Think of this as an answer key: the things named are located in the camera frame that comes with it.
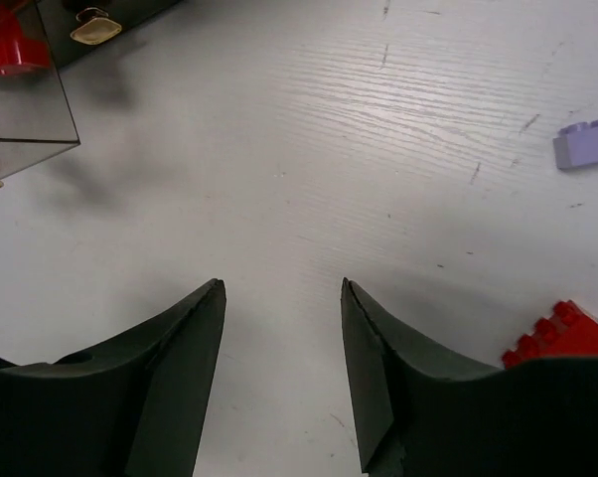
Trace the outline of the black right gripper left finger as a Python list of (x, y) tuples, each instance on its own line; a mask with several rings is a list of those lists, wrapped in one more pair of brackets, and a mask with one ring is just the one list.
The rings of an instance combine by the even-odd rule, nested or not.
[(54, 363), (0, 358), (0, 476), (190, 476), (224, 329), (213, 279)]

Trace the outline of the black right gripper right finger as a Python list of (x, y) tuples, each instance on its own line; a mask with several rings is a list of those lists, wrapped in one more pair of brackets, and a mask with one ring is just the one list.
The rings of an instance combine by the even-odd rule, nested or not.
[(398, 320), (356, 283), (342, 331), (369, 476), (598, 476), (598, 357), (505, 369)]

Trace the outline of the red long lego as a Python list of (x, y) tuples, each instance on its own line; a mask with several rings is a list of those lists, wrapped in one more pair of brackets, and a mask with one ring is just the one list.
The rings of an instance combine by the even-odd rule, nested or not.
[(555, 357), (598, 357), (598, 321), (574, 301), (558, 301), (527, 334), (501, 356), (505, 369), (523, 362)]

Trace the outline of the purple square lego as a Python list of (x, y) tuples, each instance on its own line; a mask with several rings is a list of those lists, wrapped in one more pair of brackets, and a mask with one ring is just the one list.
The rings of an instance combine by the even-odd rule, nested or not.
[(555, 165), (559, 170), (598, 165), (598, 119), (560, 129), (552, 144)]

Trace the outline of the red rounded lego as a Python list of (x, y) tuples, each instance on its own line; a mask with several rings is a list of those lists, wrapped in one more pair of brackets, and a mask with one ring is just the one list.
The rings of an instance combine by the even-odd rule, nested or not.
[(52, 66), (47, 42), (28, 37), (12, 9), (0, 4), (0, 76), (15, 76)]

